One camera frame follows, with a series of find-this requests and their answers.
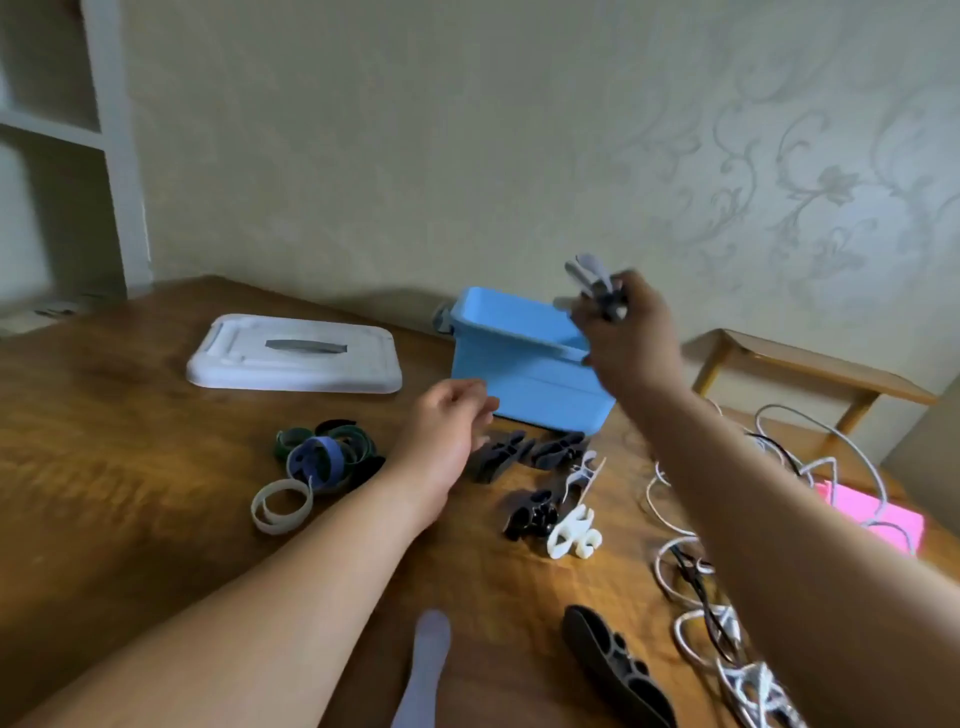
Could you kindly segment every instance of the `forearm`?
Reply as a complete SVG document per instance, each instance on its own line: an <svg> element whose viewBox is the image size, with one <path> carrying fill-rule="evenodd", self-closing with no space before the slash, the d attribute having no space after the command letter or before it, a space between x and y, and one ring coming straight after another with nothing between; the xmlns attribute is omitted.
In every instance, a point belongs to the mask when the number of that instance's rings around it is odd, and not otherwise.
<svg viewBox="0 0 960 728"><path fill-rule="evenodd" d="M25 726L314 728L419 532L383 473L273 557L125 648Z"/></svg>
<svg viewBox="0 0 960 728"><path fill-rule="evenodd" d="M812 724L960 722L950 686L960 671L954 584L831 511L691 392L622 404Z"/></svg>

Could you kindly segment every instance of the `person's left arm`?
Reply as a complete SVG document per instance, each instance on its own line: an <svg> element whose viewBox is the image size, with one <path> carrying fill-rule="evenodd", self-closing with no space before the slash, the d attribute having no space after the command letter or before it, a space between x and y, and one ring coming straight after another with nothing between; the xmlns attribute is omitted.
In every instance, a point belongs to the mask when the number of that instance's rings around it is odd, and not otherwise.
<svg viewBox="0 0 960 728"><path fill-rule="evenodd" d="M435 385L367 484L19 725L314 728L396 565L440 514L497 405L479 380Z"/></svg>

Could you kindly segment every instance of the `human hand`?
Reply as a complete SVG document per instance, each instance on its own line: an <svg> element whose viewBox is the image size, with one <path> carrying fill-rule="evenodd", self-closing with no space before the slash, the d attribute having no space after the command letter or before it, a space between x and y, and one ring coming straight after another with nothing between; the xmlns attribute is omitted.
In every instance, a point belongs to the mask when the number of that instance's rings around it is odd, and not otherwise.
<svg viewBox="0 0 960 728"><path fill-rule="evenodd" d="M636 271L612 277L627 292L627 315L605 321L596 302L581 296L570 317L590 342L585 364L618 400L651 389L684 388L680 344L666 301Z"/></svg>
<svg viewBox="0 0 960 728"><path fill-rule="evenodd" d="M420 528L437 519L470 454L490 439L483 433L499 406L483 379L445 379L414 403L383 471L422 497Z"/></svg>

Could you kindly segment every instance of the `small wooden bench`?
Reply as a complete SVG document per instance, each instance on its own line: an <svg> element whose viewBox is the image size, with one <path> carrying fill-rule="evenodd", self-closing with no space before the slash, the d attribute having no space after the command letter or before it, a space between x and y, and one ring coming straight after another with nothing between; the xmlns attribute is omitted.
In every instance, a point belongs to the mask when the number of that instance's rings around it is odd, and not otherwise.
<svg viewBox="0 0 960 728"><path fill-rule="evenodd" d="M710 385L720 374L720 368L728 363L735 353L765 361L773 366L789 369L801 374L816 376L819 379L846 384L856 390L853 402L836 424L836 429L849 435L856 424L863 419L880 395L895 397L898 400L914 401L918 404L934 404L935 395L918 387L913 382L874 369L864 364L837 359L825 354L808 352L776 341L760 339L756 336L719 329L719 338L703 369L693 383L693 391L705 396Z"/></svg>

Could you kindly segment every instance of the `person's right arm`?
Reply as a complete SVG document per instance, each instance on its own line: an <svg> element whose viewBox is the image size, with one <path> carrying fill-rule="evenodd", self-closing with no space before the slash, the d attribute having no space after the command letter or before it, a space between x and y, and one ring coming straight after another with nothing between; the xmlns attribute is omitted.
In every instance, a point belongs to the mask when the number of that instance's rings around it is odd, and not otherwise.
<svg viewBox="0 0 960 728"><path fill-rule="evenodd" d="M660 295L574 321L643 433L751 640L810 725L960 725L960 588L823 503L684 384Z"/></svg>

